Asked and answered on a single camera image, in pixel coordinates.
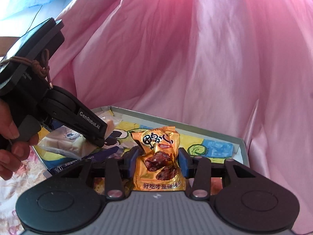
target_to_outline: duck neck snack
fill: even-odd
[[[179,133],[174,126],[132,132],[145,154],[136,161],[135,191],[183,191],[185,178],[177,164]]]

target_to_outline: clear plastic bag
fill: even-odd
[[[109,137],[115,127],[122,121],[120,118],[114,117],[110,110],[98,112],[96,115],[108,125],[104,136],[105,139]],[[66,126],[50,132],[38,143],[38,146],[48,152],[75,159],[81,159],[98,148],[83,137],[83,135]]]

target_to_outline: green cartoon face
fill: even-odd
[[[206,147],[200,144],[192,145],[188,148],[187,152],[190,155],[204,155],[206,151]]]
[[[111,133],[110,136],[113,138],[121,140],[121,139],[126,139],[129,135],[128,135],[128,132],[126,132],[124,130],[114,129],[114,131]]]

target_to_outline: brown cord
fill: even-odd
[[[37,74],[39,77],[43,79],[47,78],[49,86],[50,88],[52,88],[50,74],[49,74],[50,67],[48,65],[49,63],[49,50],[48,49],[43,50],[43,52],[41,53],[41,59],[42,59],[44,67],[41,67],[40,63],[37,60],[31,61],[25,57],[18,57],[18,56],[13,56],[9,59],[6,59],[0,62],[0,66],[7,64],[9,62],[18,62],[24,65],[30,66],[32,67],[33,72]]]

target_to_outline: screw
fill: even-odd
[[[208,192],[206,190],[198,189],[194,190],[192,194],[197,198],[205,198],[208,195]]]
[[[122,197],[123,192],[121,190],[110,190],[108,191],[108,196],[110,198],[120,198]]]

